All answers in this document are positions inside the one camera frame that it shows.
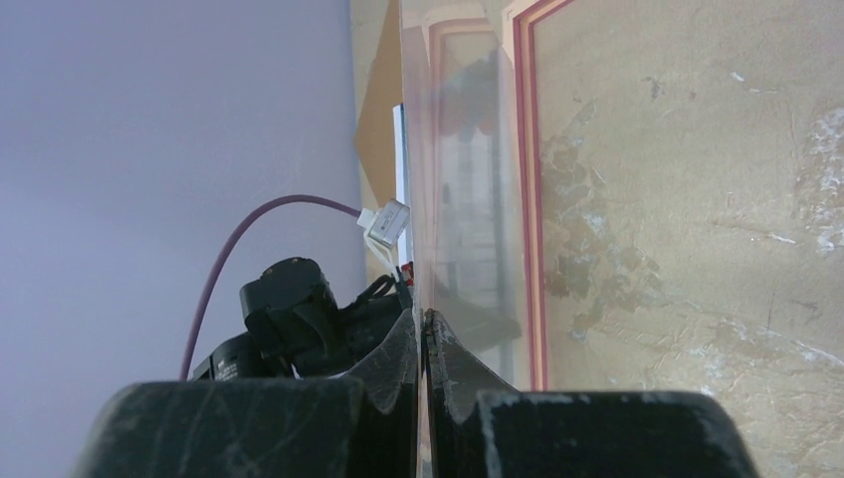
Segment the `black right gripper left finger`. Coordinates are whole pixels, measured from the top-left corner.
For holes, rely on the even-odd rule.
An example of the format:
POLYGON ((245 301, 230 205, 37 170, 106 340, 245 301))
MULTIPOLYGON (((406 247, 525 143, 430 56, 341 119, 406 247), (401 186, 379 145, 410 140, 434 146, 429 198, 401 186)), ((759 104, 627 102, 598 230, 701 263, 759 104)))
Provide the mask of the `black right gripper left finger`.
POLYGON ((410 311, 337 378, 150 382, 104 406, 75 477, 411 477, 418 353, 410 311))

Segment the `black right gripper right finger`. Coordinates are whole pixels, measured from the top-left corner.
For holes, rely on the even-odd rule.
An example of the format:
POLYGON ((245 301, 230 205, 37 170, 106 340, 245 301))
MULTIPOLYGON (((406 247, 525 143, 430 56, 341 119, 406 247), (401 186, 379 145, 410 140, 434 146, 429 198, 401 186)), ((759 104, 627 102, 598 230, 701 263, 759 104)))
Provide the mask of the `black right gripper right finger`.
POLYGON ((520 391, 423 322, 435 477, 755 477, 738 429, 686 391, 520 391))

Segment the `clear acrylic sheet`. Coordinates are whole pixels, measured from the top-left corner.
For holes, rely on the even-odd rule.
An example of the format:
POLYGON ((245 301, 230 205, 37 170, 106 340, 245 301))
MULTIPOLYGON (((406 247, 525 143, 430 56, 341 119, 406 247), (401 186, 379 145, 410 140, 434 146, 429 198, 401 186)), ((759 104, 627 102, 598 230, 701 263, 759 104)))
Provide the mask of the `clear acrylic sheet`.
POLYGON ((499 1, 399 5, 433 472, 510 477, 542 381, 512 45, 499 1))

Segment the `pink picture frame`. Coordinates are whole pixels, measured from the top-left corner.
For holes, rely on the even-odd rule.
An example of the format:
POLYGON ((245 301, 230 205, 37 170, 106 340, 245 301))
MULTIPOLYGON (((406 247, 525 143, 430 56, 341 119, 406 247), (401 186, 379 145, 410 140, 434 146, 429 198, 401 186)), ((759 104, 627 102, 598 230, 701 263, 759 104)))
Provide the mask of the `pink picture frame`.
POLYGON ((541 332, 542 381, 529 389, 561 389, 566 385, 567 306, 574 296, 564 215, 591 195, 589 172, 576 157, 583 125, 578 113, 594 109, 590 28, 598 3, 499 2, 518 81, 530 278, 541 332))

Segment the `brown cardboard backing board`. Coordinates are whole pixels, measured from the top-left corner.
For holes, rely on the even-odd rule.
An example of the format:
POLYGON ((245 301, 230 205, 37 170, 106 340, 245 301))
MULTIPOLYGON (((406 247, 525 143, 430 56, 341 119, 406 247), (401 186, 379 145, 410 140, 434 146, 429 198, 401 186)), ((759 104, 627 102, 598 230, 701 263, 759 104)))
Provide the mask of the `brown cardboard backing board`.
POLYGON ((396 191, 393 109, 403 102, 400 3, 351 0, 349 6, 356 110, 353 144, 359 158, 361 202, 373 209, 396 191))

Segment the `glossy printed photo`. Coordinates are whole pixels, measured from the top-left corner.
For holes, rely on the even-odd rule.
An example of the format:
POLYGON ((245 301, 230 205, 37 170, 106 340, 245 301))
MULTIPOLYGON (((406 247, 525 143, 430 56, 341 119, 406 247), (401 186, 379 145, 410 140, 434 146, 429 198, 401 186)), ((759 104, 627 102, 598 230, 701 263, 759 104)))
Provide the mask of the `glossy printed photo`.
POLYGON ((405 108, 399 104, 392 109, 394 168, 395 168, 395 199, 404 204, 410 201, 407 138, 405 108))

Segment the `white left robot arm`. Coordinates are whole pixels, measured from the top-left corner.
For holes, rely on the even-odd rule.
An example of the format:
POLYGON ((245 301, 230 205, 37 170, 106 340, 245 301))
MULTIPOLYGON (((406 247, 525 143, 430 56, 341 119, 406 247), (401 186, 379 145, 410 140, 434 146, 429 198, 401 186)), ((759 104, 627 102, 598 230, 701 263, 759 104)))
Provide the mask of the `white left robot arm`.
POLYGON ((244 333, 221 343, 193 379, 338 375, 383 343, 411 294, 387 274, 341 307, 318 263, 294 257, 243 286, 240 302, 244 333))

